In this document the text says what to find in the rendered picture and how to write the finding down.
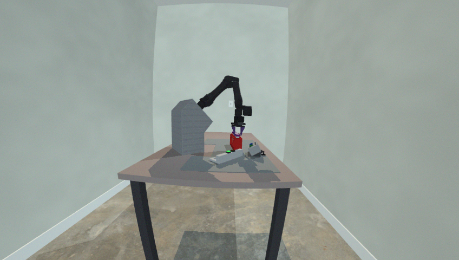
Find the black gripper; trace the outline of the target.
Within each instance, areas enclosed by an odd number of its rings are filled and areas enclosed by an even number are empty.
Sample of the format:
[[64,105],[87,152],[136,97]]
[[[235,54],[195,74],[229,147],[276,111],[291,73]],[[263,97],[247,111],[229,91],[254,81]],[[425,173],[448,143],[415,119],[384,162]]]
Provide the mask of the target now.
[[238,125],[237,123],[233,123],[233,122],[231,122],[231,125],[232,125],[234,136],[235,136],[235,127],[240,127],[240,136],[241,136],[245,126]]

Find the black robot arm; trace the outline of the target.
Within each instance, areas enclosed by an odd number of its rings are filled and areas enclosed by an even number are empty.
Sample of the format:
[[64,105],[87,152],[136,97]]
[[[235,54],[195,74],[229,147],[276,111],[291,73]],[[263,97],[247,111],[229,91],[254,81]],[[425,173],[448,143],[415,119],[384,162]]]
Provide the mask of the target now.
[[[204,107],[211,106],[214,100],[227,88],[233,88],[234,93],[234,104],[235,104],[235,115],[234,116],[234,123],[238,125],[243,125],[244,123],[244,116],[252,116],[252,107],[251,106],[243,106],[242,105],[242,97],[240,94],[239,88],[239,78],[233,76],[225,76],[222,80],[221,84],[219,84],[212,92],[206,94],[203,98],[200,98],[199,102],[197,103],[201,109]],[[240,109],[237,109],[240,108]]]

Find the grey flat mat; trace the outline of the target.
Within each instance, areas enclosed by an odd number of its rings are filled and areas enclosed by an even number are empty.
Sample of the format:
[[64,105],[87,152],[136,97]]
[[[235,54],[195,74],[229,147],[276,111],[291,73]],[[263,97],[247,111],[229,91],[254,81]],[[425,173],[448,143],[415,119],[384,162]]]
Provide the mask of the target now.
[[180,170],[233,173],[280,173],[266,155],[261,155],[261,157],[247,156],[249,151],[248,145],[251,143],[254,143],[254,141],[242,140],[243,155],[241,157],[217,164],[209,159],[216,157],[218,154],[232,150],[230,139],[206,139],[204,145],[216,145],[211,157],[191,156]]

